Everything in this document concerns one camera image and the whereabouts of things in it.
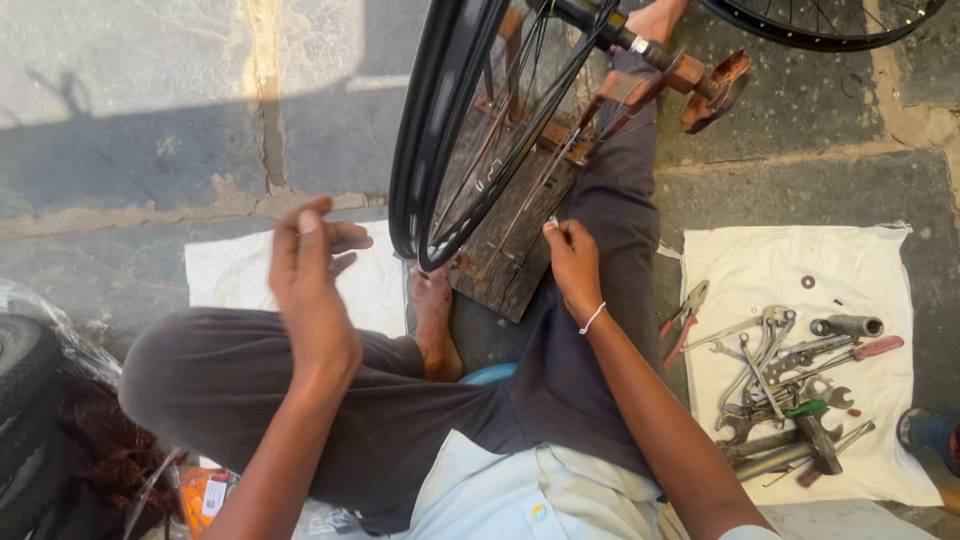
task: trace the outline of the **stone tile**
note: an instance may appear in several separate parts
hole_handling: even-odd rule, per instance
[[[683,248],[683,231],[731,226],[873,226],[912,224],[901,248],[914,308],[914,403],[956,406],[960,364],[960,254],[951,212],[947,163],[935,150],[858,160],[745,164],[731,169],[664,176],[654,202],[662,242]],[[678,302],[680,265],[660,261],[656,308]],[[685,372],[672,373],[685,380]]]
[[[242,102],[249,31],[236,10],[215,0],[6,3],[0,219],[205,206],[214,175],[263,193]]]
[[[428,0],[292,2],[281,13],[287,182],[309,193],[390,186]]]
[[[947,2],[897,45],[904,104],[960,104],[960,8]]]
[[[746,49],[752,79],[733,110],[697,135],[680,131],[687,97],[668,90],[658,120],[659,167],[816,152],[883,135],[870,53],[783,47],[735,29],[699,2],[691,3],[673,44],[708,69],[732,51]]]
[[[268,231],[269,219],[133,227],[0,243],[0,277],[30,286],[120,360],[156,319],[188,306],[183,244]]]

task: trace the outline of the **pliers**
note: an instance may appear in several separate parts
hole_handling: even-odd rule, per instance
[[[670,363],[673,362],[673,358],[676,357],[677,353],[680,351],[681,347],[686,341],[686,335],[690,333],[690,327],[697,324],[697,311],[700,310],[700,306],[704,304],[704,300],[707,298],[707,289],[710,287],[710,280],[703,280],[699,282],[697,286],[693,287],[693,290],[690,291],[690,294],[686,296],[684,304],[680,306],[680,309],[671,317],[667,322],[663,323],[663,326],[660,327],[660,339],[666,337],[670,332],[671,328],[680,328],[680,337],[677,339],[677,344],[670,349],[670,353],[663,360],[663,369],[670,367]]]

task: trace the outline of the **blue stool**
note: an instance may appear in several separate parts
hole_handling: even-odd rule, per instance
[[[458,384],[500,384],[507,380],[516,371],[516,363],[496,364],[488,366],[481,370],[474,371],[466,377],[457,381]]]

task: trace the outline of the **hand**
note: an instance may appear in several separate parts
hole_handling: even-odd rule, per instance
[[[325,222],[332,207],[332,199],[321,196],[276,224],[270,262],[270,288],[293,348],[291,389],[318,398],[346,392],[363,355],[360,336],[334,285],[356,254],[334,255],[373,245],[359,225]]]
[[[543,224],[543,237],[550,244],[553,277],[564,294],[566,309],[581,327],[596,312],[600,294],[600,256],[596,242],[575,219]]]

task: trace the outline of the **screwdriver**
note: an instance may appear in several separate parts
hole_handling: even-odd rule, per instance
[[[903,346],[902,337],[898,335],[891,335],[888,337],[884,337],[882,339],[878,339],[877,341],[872,341],[870,343],[867,343],[866,345],[861,345],[856,349],[853,349],[852,351],[849,351],[847,353],[843,353],[842,355],[832,360],[829,360],[824,365],[816,369],[805,372],[803,375],[799,375],[797,377],[794,377],[793,379],[785,380],[779,384],[772,384],[770,386],[770,389],[773,390],[775,388],[780,388],[782,386],[785,386],[791,382],[806,380],[818,373],[824,372],[840,364],[845,364],[851,360],[856,360],[859,362],[871,356],[882,355],[887,351],[893,351],[894,349],[899,349],[902,346]]]
[[[793,420],[801,414],[813,414],[814,412],[823,410],[825,408],[827,408],[827,402],[824,400],[810,400],[808,402],[801,403],[797,408],[784,411],[783,416]]]

